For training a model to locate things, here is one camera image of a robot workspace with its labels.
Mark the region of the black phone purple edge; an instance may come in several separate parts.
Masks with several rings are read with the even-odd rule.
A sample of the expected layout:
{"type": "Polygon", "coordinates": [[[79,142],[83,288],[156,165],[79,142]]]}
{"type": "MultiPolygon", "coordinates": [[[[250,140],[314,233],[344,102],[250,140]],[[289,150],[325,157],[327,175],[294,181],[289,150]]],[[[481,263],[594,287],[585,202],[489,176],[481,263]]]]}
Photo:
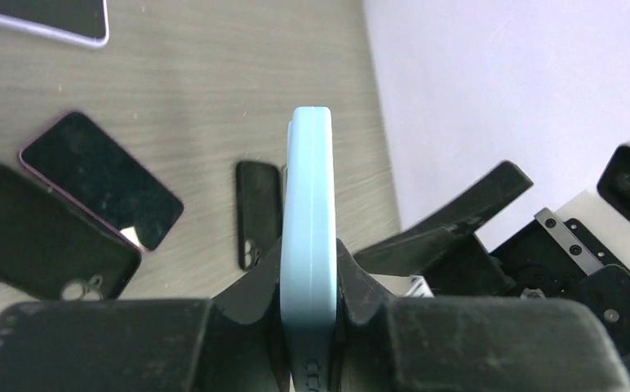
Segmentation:
{"type": "Polygon", "coordinates": [[[181,199],[81,111],[19,153],[23,165],[130,245],[153,252],[184,212],[181,199]]]}

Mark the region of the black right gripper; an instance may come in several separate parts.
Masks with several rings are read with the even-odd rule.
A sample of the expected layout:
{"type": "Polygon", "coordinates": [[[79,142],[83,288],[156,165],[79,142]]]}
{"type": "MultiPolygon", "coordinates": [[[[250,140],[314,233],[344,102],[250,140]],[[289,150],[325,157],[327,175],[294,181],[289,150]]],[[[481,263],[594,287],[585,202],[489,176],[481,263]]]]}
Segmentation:
{"type": "Polygon", "coordinates": [[[578,301],[604,323],[618,351],[629,354],[630,270],[579,220],[566,225],[603,263],[591,275],[536,221],[493,252],[473,236],[532,186],[518,165],[502,161],[433,214],[353,258],[370,274],[423,274],[440,296],[518,297],[530,289],[546,298],[578,301]]]}

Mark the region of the black phone case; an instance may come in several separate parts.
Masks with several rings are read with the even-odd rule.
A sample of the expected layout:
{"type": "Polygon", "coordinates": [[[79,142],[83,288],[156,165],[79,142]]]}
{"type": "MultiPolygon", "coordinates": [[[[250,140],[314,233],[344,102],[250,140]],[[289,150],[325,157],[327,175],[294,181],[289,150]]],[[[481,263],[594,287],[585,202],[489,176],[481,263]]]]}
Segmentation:
{"type": "Polygon", "coordinates": [[[0,163],[0,282],[42,300],[119,297],[141,255],[0,163]]]}
{"type": "Polygon", "coordinates": [[[237,262],[256,266],[282,235],[282,178],[271,163],[241,160],[235,166],[237,262]]]}

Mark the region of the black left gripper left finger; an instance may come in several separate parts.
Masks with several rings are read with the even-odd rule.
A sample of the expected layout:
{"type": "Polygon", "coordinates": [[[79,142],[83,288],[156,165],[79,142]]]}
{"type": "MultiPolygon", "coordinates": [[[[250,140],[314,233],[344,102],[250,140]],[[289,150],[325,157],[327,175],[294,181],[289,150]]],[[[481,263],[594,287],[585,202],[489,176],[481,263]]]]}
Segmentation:
{"type": "Polygon", "coordinates": [[[281,245],[212,298],[39,301],[0,313],[0,391],[286,391],[281,245]]]}

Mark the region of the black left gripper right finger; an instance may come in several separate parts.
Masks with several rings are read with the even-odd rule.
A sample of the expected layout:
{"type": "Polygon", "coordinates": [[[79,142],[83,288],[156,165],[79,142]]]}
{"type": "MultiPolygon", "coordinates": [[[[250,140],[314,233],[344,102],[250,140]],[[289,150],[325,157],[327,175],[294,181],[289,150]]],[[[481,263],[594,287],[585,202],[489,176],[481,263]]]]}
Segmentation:
{"type": "Polygon", "coordinates": [[[337,247],[343,391],[630,391],[606,330],[568,300],[404,297],[337,247]]]}

